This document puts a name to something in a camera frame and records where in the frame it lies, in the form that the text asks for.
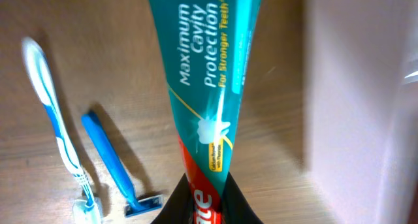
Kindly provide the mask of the blue white toothbrush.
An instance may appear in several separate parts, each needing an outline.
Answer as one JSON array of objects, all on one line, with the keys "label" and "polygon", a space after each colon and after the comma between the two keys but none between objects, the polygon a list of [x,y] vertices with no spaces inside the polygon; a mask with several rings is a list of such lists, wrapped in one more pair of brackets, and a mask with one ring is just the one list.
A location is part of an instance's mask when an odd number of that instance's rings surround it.
[{"label": "blue white toothbrush", "polygon": [[75,223],[100,224],[103,220],[101,200],[95,197],[87,174],[80,163],[67,132],[54,82],[45,53],[30,37],[22,39],[22,57],[30,82],[52,123],[59,154],[66,169],[74,176],[85,196],[75,200],[72,212]]}]

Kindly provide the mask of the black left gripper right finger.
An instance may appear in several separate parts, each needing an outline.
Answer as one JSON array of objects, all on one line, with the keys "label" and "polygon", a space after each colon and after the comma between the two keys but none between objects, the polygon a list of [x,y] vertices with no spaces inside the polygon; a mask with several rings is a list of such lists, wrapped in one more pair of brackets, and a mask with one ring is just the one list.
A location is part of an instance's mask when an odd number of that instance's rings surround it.
[{"label": "black left gripper right finger", "polygon": [[221,197],[222,224],[263,224],[251,209],[231,173],[228,173]]}]

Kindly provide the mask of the blue disposable razor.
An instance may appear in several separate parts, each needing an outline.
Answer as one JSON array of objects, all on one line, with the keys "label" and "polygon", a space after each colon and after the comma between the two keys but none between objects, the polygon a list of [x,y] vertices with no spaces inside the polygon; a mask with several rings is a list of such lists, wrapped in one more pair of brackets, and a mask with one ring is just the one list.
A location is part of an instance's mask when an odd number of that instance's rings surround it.
[{"label": "blue disposable razor", "polygon": [[143,199],[137,198],[135,187],[127,170],[108,139],[96,113],[90,110],[81,117],[81,120],[86,133],[90,137],[114,183],[127,201],[124,209],[125,217],[133,217],[162,208],[163,197],[161,195]]}]

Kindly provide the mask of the green red toothpaste tube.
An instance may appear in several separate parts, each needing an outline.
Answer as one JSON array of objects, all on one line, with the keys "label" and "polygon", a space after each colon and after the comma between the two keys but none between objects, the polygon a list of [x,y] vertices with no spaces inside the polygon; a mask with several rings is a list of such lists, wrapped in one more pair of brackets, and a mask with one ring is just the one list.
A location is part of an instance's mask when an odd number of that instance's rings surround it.
[{"label": "green red toothpaste tube", "polygon": [[221,223],[262,0],[148,1],[193,196],[193,223]]}]

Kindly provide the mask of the white cardboard box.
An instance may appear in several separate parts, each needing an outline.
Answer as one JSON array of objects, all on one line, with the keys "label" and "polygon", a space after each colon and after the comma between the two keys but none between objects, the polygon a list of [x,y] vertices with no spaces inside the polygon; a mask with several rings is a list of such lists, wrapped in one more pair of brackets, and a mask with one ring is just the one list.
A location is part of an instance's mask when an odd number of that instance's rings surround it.
[{"label": "white cardboard box", "polygon": [[407,223],[417,0],[304,0],[305,162],[337,223]]}]

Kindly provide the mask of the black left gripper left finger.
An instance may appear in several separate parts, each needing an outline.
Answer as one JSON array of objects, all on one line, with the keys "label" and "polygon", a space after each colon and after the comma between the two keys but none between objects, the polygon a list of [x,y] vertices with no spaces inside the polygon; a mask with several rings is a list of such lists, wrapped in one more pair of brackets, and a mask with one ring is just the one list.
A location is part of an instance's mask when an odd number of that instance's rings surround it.
[{"label": "black left gripper left finger", "polygon": [[152,224],[191,224],[193,211],[193,196],[184,174]]}]

